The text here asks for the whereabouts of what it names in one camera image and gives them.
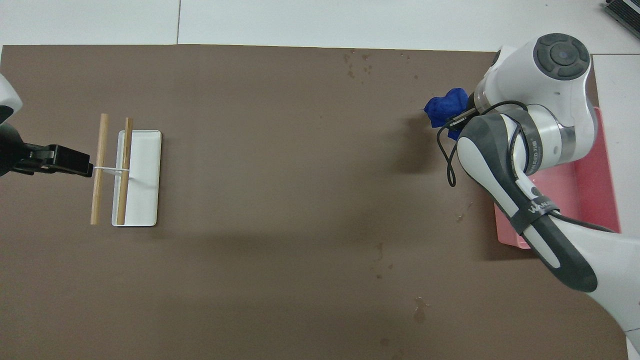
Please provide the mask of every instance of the pink bin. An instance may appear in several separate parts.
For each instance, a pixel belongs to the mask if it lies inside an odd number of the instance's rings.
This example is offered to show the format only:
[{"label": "pink bin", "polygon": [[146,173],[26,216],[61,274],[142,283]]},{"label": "pink bin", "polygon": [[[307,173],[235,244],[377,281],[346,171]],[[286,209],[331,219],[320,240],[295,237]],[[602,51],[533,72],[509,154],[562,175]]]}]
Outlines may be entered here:
[{"label": "pink bin", "polygon": [[[572,163],[540,170],[530,178],[543,194],[558,205],[564,216],[620,232],[602,113],[599,108],[594,109],[598,117],[598,135],[589,154]],[[497,206],[494,206],[494,211],[498,241],[529,249],[529,244],[516,234]]]}]

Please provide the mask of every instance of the crumpled blue fabric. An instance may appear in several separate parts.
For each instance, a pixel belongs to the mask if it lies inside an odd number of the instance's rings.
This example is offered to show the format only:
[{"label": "crumpled blue fabric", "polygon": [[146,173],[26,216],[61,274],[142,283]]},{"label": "crumpled blue fabric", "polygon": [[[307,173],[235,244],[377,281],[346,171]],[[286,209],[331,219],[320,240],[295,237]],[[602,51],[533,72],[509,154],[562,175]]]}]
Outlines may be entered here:
[{"label": "crumpled blue fabric", "polygon": [[[467,92],[462,88],[453,88],[443,97],[432,97],[424,107],[424,112],[431,121],[431,127],[441,127],[447,119],[462,114],[467,109],[468,98]],[[457,140],[460,131],[449,130],[447,136]]]}]

